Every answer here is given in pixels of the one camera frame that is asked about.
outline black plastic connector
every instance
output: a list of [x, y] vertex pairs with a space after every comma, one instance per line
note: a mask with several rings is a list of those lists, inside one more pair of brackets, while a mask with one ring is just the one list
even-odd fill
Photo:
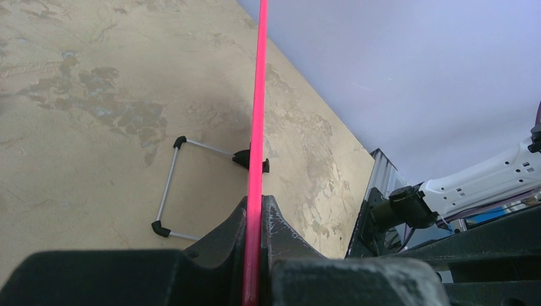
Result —
[[169, 234], [171, 233], [170, 229], [161, 227], [161, 221], [152, 222], [152, 230], [156, 233], [156, 235], [165, 238], [169, 237]]
[[175, 144], [173, 145], [173, 148], [177, 148], [177, 149], [181, 149], [181, 145], [183, 143], [186, 143], [188, 141], [188, 139], [186, 138], [186, 136], [180, 136], [178, 137], [176, 140], [175, 140]]
[[[245, 169], [250, 169], [250, 150], [242, 150], [238, 151], [237, 153], [233, 154], [233, 162], [236, 164], [239, 164], [240, 166], [244, 167]], [[271, 163], [269, 162], [269, 159], [265, 159], [263, 162], [263, 173], [269, 173], [271, 172]]]

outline worn table surface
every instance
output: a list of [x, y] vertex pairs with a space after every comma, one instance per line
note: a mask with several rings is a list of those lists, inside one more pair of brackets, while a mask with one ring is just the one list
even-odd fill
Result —
[[[0, 27], [0, 282], [39, 250], [191, 244], [150, 223], [178, 136], [248, 148], [256, 24], [242, 8], [0, 1]], [[373, 160], [270, 41], [267, 61], [264, 193], [316, 249], [344, 256]], [[186, 145], [164, 226], [205, 235], [246, 179]]]

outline pink strip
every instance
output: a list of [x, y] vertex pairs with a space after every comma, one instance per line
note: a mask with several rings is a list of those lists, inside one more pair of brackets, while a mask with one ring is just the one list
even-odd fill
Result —
[[259, 304], [261, 256], [261, 205], [263, 179], [263, 117], [265, 114], [265, 58], [267, 53], [267, 0], [260, 0], [259, 31], [255, 63], [252, 138], [248, 174], [248, 211], [244, 249], [243, 306]]

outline white wall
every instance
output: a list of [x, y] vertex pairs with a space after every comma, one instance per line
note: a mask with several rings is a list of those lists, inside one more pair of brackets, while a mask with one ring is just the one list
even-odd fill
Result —
[[[257, 19], [259, 0], [239, 2]], [[535, 121], [541, 1], [269, 0], [269, 36], [409, 183], [490, 158]]]

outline gray rod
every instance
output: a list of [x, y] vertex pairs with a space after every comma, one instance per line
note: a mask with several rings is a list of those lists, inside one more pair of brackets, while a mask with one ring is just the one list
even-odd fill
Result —
[[171, 169], [169, 169], [169, 176], [167, 177], [167, 182], [165, 183], [165, 190], [163, 191], [163, 197], [161, 198], [161, 204], [159, 205], [156, 221], [159, 221], [161, 219], [161, 215], [163, 213], [163, 206], [165, 205], [165, 198], [167, 197], [167, 191], [169, 190], [169, 183], [171, 183], [171, 176], [173, 175], [173, 169], [175, 168], [175, 161], [177, 160], [178, 153], [179, 148], [175, 148], [175, 153], [173, 154], [173, 162], [171, 163]]
[[186, 235], [186, 234], [181, 234], [181, 233], [176, 233], [174, 231], [171, 231], [171, 233], [169, 233], [169, 235], [179, 237], [179, 238], [184, 238], [184, 239], [190, 239], [190, 240], [193, 240], [193, 241], [198, 241], [199, 240], [198, 237], [190, 236], [190, 235]]
[[235, 157], [235, 155], [233, 155], [232, 153], [225, 152], [224, 150], [220, 150], [220, 149], [217, 149], [217, 148], [215, 148], [215, 147], [211, 147], [210, 145], [206, 145], [206, 144], [204, 144], [204, 143], [194, 142], [193, 140], [189, 140], [189, 139], [187, 139], [186, 141], [189, 142], [189, 143], [192, 143], [192, 144], [194, 144], [194, 145], [198, 145], [199, 147], [203, 147], [203, 148], [205, 148], [205, 149], [209, 149], [209, 150], [218, 152], [218, 153], [220, 153], [220, 154], [229, 156], [229, 157], [231, 157], [231, 158]]

